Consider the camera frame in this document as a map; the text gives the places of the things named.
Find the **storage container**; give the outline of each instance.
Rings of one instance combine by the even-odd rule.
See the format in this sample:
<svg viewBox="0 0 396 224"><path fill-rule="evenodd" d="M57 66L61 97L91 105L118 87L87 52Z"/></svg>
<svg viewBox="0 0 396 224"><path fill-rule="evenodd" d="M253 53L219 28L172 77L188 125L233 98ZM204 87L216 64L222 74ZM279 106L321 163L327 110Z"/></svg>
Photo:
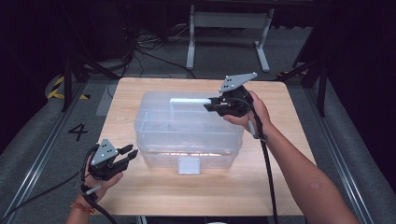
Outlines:
<svg viewBox="0 0 396 224"><path fill-rule="evenodd" d="M204 104L213 92L147 92L134 122L136 144L151 167L180 174L229 168L242 146L244 128L225 121Z"/></svg>

